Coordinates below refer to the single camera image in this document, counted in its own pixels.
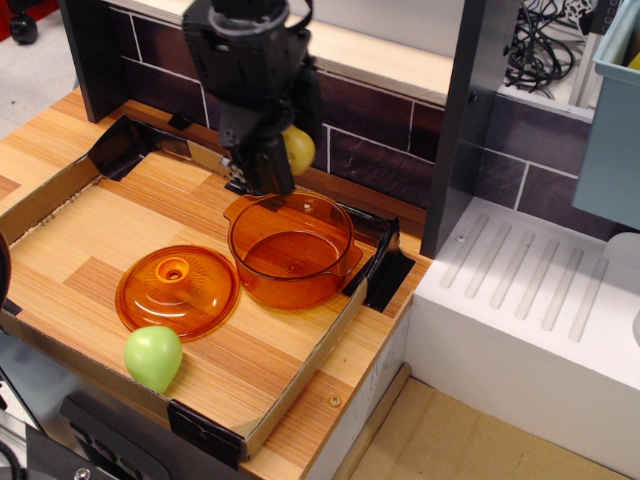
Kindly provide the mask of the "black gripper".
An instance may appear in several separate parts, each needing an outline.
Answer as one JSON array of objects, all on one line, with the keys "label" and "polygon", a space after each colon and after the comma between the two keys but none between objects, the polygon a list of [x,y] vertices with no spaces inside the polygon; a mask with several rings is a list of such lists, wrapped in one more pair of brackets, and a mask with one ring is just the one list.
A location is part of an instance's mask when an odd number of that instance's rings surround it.
[{"label": "black gripper", "polygon": [[253,192],[294,190],[284,139],[294,124],[322,137],[323,103],[315,60],[308,54],[313,3],[288,25],[287,1],[195,1],[182,29],[204,89],[220,103],[219,140],[231,170]]}]

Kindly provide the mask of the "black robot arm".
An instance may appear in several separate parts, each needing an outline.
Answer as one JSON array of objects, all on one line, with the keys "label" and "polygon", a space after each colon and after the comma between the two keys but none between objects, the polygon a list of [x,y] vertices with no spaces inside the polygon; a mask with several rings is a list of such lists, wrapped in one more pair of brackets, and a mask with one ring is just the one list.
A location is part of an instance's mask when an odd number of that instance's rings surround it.
[{"label": "black robot arm", "polygon": [[219,102],[219,142],[233,168],[249,189],[281,196],[296,175],[286,130],[313,148],[322,134],[311,18],[288,25],[289,13],[285,1],[195,1],[182,20],[198,78]]}]

